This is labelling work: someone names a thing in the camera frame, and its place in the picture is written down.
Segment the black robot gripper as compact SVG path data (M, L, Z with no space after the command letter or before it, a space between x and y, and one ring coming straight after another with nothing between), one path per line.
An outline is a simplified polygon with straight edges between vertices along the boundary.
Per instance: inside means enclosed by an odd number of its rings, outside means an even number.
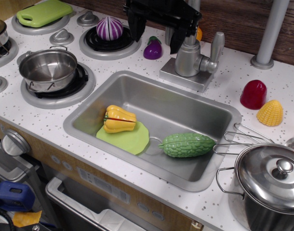
M170 54L178 53L186 37L194 35L202 14L183 0L127 0L125 12L133 40L138 42L146 22L152 21L173 29Z

